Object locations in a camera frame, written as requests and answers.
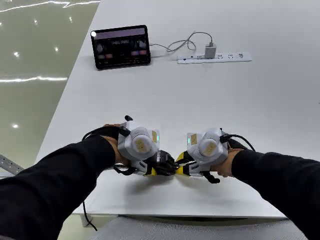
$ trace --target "charger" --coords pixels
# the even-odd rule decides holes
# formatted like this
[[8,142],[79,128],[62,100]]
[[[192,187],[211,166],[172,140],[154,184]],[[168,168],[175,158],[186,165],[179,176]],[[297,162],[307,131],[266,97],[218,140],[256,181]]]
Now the charger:
[[217,45],[211,41],[205,46],[204,59],[214,59],[216,56]]

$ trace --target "white power strip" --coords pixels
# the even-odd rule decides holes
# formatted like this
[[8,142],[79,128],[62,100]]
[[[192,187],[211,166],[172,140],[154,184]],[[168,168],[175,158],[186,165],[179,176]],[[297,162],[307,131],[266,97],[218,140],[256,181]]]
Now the white power strip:
[[205,64],[226,62],[249,62],[252,57],[247,52],[216,53],[212,59],[205,59],[205,55],[178,56],[178,64]]

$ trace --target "gray chair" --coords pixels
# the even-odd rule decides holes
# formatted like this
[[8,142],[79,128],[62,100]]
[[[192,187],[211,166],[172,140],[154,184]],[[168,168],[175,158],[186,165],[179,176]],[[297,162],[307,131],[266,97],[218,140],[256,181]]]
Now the gray chair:
[[168,221],[119,216],[108,222],[91,240],[306,240],[290,220],[258,224],[215,225],[205,222]]

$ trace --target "black sleeve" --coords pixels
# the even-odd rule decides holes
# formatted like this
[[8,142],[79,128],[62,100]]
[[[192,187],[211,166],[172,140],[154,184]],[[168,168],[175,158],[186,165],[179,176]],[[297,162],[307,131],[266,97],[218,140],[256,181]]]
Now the black sleeve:
[[55,240],[64,220],[115,164],[115,152],[100,136],[63,147],[0,180],[0,235],[15,240]]
[[231,171],[292,220],[308,239],[319,239],[320,162],[243,150],[233,159]]

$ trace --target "black tablet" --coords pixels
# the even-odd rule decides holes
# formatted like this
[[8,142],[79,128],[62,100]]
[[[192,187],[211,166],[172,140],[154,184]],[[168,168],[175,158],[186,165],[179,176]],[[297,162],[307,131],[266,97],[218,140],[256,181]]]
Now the black tablet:
[[145,25],[94,30],[91,41],[98,69],[147,65],[151,61]]

